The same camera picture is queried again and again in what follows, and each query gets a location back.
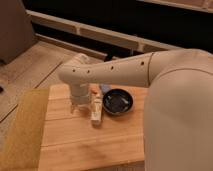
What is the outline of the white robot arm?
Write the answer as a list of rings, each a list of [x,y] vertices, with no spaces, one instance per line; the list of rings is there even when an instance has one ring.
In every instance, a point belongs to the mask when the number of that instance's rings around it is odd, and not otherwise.
[[[89,85],[146,87],[146,171],[213,171],[213,54],[200,49],[151,52],[91,64],[78,54],[59,78],[73,104],[89,101]]]

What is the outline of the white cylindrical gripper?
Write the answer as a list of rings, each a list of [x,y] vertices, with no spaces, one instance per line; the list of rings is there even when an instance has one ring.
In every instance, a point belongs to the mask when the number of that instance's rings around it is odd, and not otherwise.
[[[70,88],[71,112],[89,113],[91,92],[88,84],[72,84]]]

